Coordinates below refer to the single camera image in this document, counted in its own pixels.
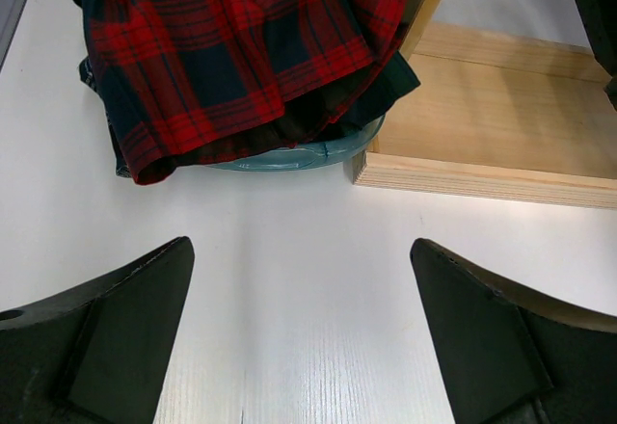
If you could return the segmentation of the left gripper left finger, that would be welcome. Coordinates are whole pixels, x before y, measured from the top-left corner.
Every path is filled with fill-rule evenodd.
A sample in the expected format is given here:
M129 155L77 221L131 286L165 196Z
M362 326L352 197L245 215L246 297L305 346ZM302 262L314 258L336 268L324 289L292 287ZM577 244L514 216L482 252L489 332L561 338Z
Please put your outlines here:
M150 423L195 254L187 237L1 313L4 423Z

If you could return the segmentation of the red plaid skirt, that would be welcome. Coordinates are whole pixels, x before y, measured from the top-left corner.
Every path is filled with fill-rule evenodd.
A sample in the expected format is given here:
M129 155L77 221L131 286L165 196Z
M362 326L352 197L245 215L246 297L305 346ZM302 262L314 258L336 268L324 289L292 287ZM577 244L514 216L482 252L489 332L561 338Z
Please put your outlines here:
M73 2L141 186L308 144L400 52L408 27L407 0Z

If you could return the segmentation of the green plaid skirt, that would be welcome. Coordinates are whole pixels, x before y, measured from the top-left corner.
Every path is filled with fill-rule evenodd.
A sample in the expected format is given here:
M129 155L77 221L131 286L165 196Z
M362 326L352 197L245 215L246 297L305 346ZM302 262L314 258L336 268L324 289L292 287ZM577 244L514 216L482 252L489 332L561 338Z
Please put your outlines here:
M341 117L328 123L307 143L340 140L354 135L381 118L403 96L420 86L420 81L408 61L396 51L367 89Z

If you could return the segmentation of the navy white plaid skirt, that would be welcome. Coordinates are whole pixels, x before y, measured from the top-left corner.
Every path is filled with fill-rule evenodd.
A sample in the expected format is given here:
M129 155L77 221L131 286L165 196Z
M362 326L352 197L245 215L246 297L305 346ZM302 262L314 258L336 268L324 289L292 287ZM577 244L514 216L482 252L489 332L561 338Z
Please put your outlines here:
M84 58L78 67L80 81L88 86L94 93L99 95L97 83L94 78L94 71L88 57ZM115 154L116 164L115 164L115 174L118 177L122 178L130 178L131 173L124 160L123 154L121 153L121 147L116 137L114 128L112 126L111 120L108 116L108 113L105 113L105 118L107 121L108 131L110 134L112 149Z

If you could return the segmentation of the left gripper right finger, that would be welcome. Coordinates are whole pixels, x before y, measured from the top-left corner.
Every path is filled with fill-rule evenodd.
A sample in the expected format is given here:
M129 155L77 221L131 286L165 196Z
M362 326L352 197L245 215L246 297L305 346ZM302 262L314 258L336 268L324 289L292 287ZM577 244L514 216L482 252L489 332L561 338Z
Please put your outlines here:
M616 319L419 238L410 259L458 423L613 423Z

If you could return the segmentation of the grey dotted skirt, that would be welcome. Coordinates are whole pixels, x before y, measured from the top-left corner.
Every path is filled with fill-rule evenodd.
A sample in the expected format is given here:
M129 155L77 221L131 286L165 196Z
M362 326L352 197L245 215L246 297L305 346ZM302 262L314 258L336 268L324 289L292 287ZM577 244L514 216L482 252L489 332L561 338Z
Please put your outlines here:
M575 0L596 61L609 74L604 91L616 107L616 0Z

